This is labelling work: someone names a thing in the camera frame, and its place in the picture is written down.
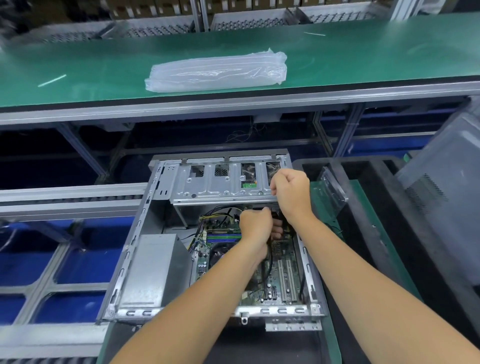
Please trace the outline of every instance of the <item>hand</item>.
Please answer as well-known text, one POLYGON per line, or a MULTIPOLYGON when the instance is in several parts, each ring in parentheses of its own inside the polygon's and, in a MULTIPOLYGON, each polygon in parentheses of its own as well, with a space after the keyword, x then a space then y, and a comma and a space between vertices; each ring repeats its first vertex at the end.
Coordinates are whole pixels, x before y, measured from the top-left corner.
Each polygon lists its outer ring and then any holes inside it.
POLYGON ((245 210, 240 214, 241 241, 249 244, 262 259, 267 255, 267 240, 282 238, 282 221, 272 218, 268 207, 263 210, 245 210))
POLYGON ((270 189, 272 195, 276 195, 283 215, 293 227, 304 217, 313 215, 310 180, 305 172, 281 168, 273 176, 270 189))

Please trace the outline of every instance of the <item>green mat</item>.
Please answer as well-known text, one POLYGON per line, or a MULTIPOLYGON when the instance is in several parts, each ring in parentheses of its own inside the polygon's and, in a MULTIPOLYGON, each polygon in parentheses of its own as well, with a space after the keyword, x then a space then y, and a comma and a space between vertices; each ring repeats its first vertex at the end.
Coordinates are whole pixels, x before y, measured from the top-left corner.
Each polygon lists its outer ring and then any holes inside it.
POLYGON ((480 14, 458 13, 32 44, 0 53, 0 107, 171 96, 145 90, 152 65, 268 48, 286 53, 287 80, 256 89, 480 75, 479 38, 480 14))

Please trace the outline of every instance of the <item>motherboard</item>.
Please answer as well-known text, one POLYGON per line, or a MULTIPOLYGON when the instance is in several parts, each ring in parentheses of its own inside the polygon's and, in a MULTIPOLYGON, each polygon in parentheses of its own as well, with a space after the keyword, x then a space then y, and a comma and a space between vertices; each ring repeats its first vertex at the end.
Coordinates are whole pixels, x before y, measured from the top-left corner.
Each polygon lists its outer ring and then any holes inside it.
MULTIPOLYGON (((294 231, 287 226, 281 240, 270 241, 267 257, 257 267, 241 297, 240 306, 289 305, 300 299, 300 274, 294 231)), ((206 226, 197 246, 196 279, 200 279, 241 238, 237 222, 206 226)))

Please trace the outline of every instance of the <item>forearm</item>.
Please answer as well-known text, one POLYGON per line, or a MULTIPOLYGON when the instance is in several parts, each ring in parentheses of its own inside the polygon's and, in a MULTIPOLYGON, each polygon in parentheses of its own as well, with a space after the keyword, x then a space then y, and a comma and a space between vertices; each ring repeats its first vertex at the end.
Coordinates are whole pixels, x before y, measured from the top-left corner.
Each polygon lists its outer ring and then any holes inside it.
POLYGON ((313 214, 293 226, 372 363, 480 362, 480 352, 468 340, 313 214))
POLYGON ((240 241, 135 334, 112 363, 202 363, 258 264, 258 253, 240 241))

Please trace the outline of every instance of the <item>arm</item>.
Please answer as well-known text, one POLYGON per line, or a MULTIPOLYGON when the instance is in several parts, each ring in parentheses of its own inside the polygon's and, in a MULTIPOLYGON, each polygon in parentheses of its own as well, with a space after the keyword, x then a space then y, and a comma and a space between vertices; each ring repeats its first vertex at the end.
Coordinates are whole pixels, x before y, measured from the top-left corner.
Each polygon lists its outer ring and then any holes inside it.
POLYGON ((240 215, 242 239, 200 280, 168 304, 115 355, 112 364, 203 363, 267 254, 281 222, 268 208, 240 215))
POLYGON ((309 185, 305 173, 281 169, 271 188, 369 360, 373 364, 480 363, 474 345, 313 215, 309 185))

